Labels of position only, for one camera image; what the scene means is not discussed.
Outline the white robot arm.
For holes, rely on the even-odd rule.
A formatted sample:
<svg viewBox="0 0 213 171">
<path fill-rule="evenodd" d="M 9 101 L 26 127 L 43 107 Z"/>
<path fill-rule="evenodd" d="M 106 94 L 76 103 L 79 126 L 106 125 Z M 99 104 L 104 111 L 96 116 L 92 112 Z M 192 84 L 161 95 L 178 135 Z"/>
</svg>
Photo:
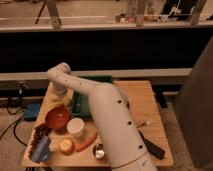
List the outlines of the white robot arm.
<svg viewBox="0 0 213 171">
<path fill-rule="evenodd" d="M 158 171 L 130 115 L 127 100 L 112 83 L 71 75 L 67 63 L 46 72 L 55 93 L 67 89 L 86 95 L 97 132 L 112 171 Z"/>
</svg>

